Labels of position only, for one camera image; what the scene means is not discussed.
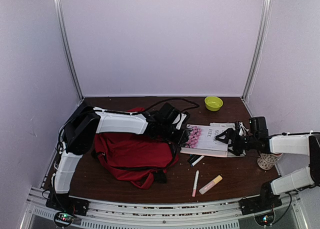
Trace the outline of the white grey barcode book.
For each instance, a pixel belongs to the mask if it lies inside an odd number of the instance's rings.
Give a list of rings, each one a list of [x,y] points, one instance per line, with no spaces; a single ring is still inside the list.
[[[223,131],[225,131],[226,129],[232,128],[233,130],[236,129],[236,126],[234,123],[216,123],[216,122],[211,122],[209,124],[211,127],[215,127],[215,128],[221,128]],[[233,153],[230,152],[232,148],[228,148],[228,152],[227,152],[227,158],[235,158],[237,157],[236,155],[234,155]]]

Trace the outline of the white book pink flowers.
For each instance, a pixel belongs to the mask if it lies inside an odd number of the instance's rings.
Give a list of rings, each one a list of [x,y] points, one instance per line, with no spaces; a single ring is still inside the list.
[[[182,154],[227,158],[228,145],[217,141],[215,136],[224,130],[210,125],[188,124],[188,141],[181,147]]]

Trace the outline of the purple capped white marker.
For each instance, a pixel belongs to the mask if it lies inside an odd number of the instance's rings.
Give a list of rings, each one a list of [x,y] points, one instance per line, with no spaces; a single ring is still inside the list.
[[[200,162],[205,156],[204,155],[197,155],[195,159],[192,160],[190,163],[191,167],[194,167],[198,162]]]

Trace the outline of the red student backpack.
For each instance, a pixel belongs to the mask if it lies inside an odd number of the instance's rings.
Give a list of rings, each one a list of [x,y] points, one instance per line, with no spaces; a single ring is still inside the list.
[[[136,107],[125,112],[147,111]],[[167,169],[177,163],[178,144],[133,133],[105,132],[94,137],[95,157],[119,181],[149,189],[153,182],[166,183]]]

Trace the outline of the black pink highlighter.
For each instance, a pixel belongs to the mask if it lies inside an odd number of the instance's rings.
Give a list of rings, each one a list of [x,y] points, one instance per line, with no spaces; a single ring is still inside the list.
[[[187,162],[189,164],[192,164],[193,162],[195,162],[200,156],[199,155],[196,155],[196,154],[193,154],[192,156],[189,157],[189,159],[187,160]]]

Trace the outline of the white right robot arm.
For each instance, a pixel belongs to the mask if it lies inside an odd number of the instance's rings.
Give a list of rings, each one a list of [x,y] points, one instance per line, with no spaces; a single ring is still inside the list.
[[[215,139],[232,147],[232,153],[256,150],[262,154],[295,154],[309,156],[308,166],[281,176],[261,186],[256,199],[259,209],[266,210],[281,194],[315,188],[320,185],[320,134],[318,132],[282,133],[269,135],[267,129],[258,129],[250,135],[241,135],[238,130],[228,128]]]

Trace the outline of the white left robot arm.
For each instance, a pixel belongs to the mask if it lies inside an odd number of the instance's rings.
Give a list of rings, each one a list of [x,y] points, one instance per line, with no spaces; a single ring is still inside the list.
[[[189,116],[188,112],[179,111],[169,103],[154,112],[115,111],[86,105],[78,107],[58,133],[60,161],[51,178],[55,192],[51,199],[53,204],[61,211],[72,207],[71,198],[65,194],[70,191],[80,159],[91,149],[97,134],[131,133],[179,145],[186,141],[185,124]]]

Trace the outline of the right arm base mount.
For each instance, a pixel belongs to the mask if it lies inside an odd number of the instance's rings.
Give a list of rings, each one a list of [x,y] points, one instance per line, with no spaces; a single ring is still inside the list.
[[[256,214],[268,211],[282,205],[279,195],[273,195],[269,192],[261,192],[260,195],[254,197],[243,197],[239,201],[241,213],[243,215]]]

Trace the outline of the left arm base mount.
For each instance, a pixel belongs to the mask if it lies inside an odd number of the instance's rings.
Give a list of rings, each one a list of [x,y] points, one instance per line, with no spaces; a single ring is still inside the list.
[[[49,187],[49,196],[45,206],[56,211],[66,212],[70,215],[86,216],[89,201],[85,199],[70,197],[69,193],[59,194],[53,186]]]

